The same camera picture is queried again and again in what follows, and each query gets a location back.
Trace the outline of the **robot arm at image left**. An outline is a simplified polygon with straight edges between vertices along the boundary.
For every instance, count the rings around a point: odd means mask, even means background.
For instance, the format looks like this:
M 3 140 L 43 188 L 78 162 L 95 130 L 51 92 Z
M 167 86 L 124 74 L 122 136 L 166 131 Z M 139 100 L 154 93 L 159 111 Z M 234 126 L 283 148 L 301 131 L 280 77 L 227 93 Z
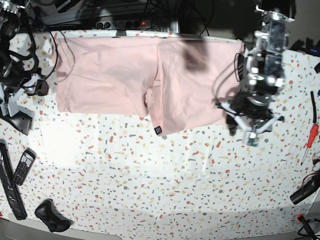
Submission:
M 25 11 L 25 0 L 2 0 L 0 2 L 0 83 L 12 90 L 23 89 L 29 96 L 46 96 L 46 83 L 36 42 Z M 30 39 L 28 55 L 10 50 L 11 40 L 23 26 Z

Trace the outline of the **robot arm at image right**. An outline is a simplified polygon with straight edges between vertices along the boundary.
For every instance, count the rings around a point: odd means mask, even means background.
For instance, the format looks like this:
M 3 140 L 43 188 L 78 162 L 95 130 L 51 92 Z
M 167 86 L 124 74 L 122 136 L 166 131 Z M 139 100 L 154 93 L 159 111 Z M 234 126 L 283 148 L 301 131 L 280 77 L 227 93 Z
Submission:
M 255 10 L 261 14 L 261 27 L 254 32 L 254 46 L 244 57 L 241 90 L 219 105 L 227 113 L 231 136 L 237 129 L 257 136 L 272 131 L 273 123 L 285 120 L 269 106 L 285 86 L 282 62 L 289 44 L 287 24 L 295 20 L 295 1 L 259 0 Z

